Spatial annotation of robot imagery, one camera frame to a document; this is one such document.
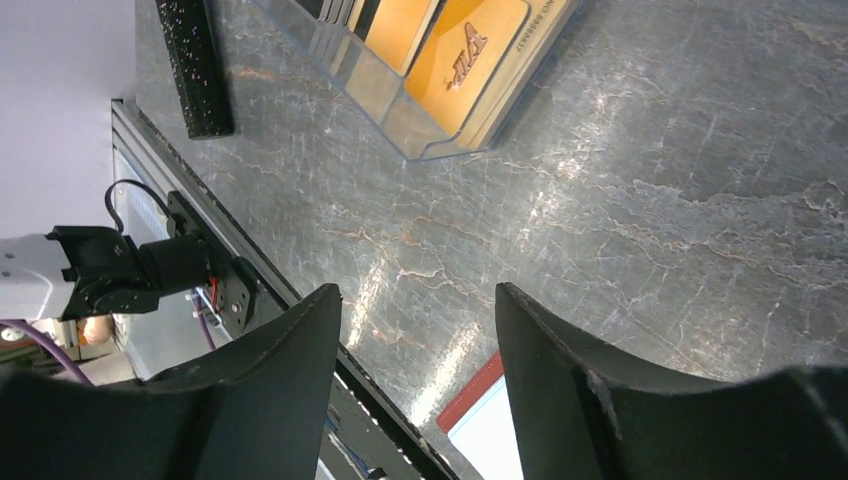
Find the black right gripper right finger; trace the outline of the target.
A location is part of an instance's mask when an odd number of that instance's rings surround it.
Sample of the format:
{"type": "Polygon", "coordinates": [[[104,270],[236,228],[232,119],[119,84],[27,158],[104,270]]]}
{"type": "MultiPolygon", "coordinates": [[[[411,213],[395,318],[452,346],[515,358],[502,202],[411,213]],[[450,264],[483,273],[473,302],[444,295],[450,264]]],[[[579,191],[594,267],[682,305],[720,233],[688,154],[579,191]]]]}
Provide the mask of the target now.
{"type": "Polygon", "coordinates": [[[843,479],[847,370],[739,382],[639,358],[511,283],[496,330],[527,479],[843,479]]]}

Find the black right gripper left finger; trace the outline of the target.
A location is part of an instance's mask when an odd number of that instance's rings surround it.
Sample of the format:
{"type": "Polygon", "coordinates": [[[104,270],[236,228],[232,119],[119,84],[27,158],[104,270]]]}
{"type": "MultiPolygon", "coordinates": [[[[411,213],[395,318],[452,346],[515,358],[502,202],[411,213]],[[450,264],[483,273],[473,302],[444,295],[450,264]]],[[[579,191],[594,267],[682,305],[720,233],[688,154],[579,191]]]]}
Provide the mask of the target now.
{"type": "Polygon", "coordinates": [[[87,386],[1,371],[5,479],[311,479],[340,333],[324,284],[278,318],[153,377],[87,386]]]}

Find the red leather card holder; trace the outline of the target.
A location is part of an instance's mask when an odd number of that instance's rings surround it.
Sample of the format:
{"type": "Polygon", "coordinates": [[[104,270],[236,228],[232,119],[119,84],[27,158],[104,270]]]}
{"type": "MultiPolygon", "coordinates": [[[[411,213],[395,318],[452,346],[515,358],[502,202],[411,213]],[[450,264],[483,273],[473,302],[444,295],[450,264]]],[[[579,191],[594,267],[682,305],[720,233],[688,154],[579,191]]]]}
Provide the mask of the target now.
{"type": "Polygon", "coordinates": [[[447,404],[436,424],[482,478],[524,477],[499,352],[447,404]]]}

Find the clear acrylic card tray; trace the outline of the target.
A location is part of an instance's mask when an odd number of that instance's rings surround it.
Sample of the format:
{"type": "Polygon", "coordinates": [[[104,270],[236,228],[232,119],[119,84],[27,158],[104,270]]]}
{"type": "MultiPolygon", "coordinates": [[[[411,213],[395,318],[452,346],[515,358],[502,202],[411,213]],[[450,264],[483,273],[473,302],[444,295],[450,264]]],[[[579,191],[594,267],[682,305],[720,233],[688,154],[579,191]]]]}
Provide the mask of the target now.
{"type": "Polygon", "coordinates": [[[408,160],[487,149],[574,1],[264,1],[408,160]]]}

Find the gold VIP card stack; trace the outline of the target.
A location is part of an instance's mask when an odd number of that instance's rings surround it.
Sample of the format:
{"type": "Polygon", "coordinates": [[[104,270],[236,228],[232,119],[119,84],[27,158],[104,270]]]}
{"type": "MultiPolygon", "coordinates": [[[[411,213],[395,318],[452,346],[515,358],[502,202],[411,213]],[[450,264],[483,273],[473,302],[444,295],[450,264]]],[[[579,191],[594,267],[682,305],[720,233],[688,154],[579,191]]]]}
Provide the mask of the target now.
{"type": "Polygon", "coordinates": [[[578,5],[446,2],[406,76],[406,93],[454,145],[485,147],[578,5]]]}

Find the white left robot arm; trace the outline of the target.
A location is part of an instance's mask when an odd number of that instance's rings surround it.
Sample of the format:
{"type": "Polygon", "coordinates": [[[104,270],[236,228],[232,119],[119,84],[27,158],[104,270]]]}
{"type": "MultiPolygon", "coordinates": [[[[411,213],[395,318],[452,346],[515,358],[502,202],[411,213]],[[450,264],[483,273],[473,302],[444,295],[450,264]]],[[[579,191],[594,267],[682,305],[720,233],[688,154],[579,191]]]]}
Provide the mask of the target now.
{"type": "Polygon", "coordinates": [[[1,317],[75,321],[144,314],[212,277],[207,245],[180,236],[136,245],[116,229],[57,226],[1,241],[1,317]]]}

